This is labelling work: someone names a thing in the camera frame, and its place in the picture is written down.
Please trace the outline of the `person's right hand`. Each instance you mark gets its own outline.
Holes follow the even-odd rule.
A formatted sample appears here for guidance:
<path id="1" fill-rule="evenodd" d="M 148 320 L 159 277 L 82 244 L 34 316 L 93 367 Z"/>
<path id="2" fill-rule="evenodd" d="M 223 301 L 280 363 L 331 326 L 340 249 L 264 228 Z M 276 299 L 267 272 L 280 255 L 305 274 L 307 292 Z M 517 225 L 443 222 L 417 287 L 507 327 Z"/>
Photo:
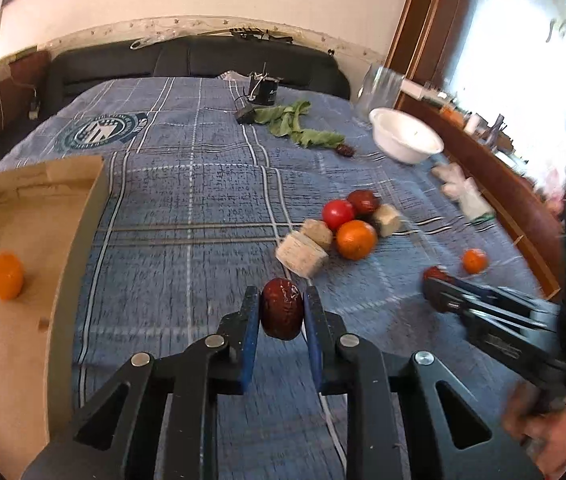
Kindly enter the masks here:
<path id="1" fill-rule="evenodd" d="M 532 460 L 546 479 L 560 479 L 566 471 L 566 407 L 560 412 L 530 415 L 535 389 L 519 382 L 509 396 L 501 417 L 504 430 L 518 442 L 537 443 Z"/>

